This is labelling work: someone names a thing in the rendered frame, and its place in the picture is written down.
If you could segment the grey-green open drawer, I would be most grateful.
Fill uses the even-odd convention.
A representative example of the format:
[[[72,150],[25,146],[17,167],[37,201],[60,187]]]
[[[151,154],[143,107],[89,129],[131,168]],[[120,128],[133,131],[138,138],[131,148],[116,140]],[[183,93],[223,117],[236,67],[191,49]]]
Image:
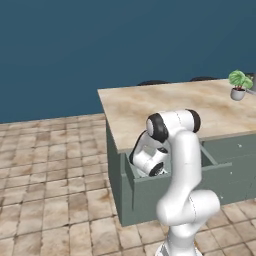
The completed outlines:
[[[220,198],[223,195],[219,192],[220,185],[217,179],[224,181],[220,174],[226,176],[230,173],[231,162],[217,163],[210,153],[201,148],[202,180],[196,190],[213,190]],[[168,155],[164,160],[165,173],[155,177],[141,177],[137,168],[129,161],[130,151],[125,153],[125,171],[132,190],[132,212],[135,214],[133,224],[139,224],[156,219],[156,204],[165,194],[171,181],[172,160]]]

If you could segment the grey-green kitchen island cabinet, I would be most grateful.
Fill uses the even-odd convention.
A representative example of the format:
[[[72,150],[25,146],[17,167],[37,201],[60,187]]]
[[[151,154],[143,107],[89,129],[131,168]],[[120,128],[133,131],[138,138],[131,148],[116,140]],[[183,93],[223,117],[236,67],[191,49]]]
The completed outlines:
[[[110,131],[106,132],[108,176],[111,184],[119,222],[123,226],[134,225],[135,214],[132,212],[132,190],[125,171],[125,153],[116,149]]]

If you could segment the green plant in white pot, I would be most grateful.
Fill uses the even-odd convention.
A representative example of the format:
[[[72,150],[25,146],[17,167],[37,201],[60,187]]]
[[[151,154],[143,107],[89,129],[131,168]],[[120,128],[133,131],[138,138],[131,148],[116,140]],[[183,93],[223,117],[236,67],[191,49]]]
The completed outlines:
[[[252,76],[240,70],[232,71],[228,76],[229,83],[232,85],[230,97],[234,101],[241,101],[247,89],[253,86]]]

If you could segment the grey-green drawer front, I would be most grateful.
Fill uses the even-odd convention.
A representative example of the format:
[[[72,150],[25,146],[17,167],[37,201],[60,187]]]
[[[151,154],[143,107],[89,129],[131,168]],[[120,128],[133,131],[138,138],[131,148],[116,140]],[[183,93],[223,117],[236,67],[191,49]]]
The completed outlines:
[[[203,167],[198,189],[214,191],[220,203],[226,205],[255,197],[255,181],[256,155],[248,155]]]
[[[202,145],[217,162],[223,162],[256,154],[256,134],[205,141]]]

